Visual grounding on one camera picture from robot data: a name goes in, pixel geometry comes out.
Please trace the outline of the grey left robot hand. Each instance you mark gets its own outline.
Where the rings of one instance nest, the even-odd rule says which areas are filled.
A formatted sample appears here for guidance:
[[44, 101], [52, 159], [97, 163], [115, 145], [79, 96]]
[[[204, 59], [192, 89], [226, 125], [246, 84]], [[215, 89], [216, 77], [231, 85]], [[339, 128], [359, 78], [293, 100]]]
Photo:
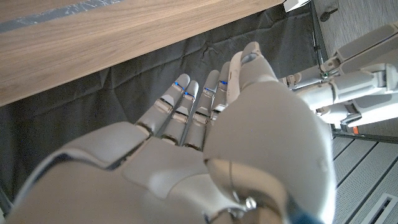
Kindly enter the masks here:
[[318, 66], [281, 78], [324, 122], [349, 127], [397, 117], [397, 23], [340, 47]]

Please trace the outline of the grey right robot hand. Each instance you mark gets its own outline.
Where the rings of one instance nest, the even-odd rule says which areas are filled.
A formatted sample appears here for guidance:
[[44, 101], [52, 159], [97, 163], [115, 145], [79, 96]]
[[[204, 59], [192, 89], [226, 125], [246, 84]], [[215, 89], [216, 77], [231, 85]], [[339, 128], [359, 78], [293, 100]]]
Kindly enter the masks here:
[[331, 223], [331, 133], [251, 42], [203, 93], [181, 75], [136, 123], [53, 152], [6, 223]]

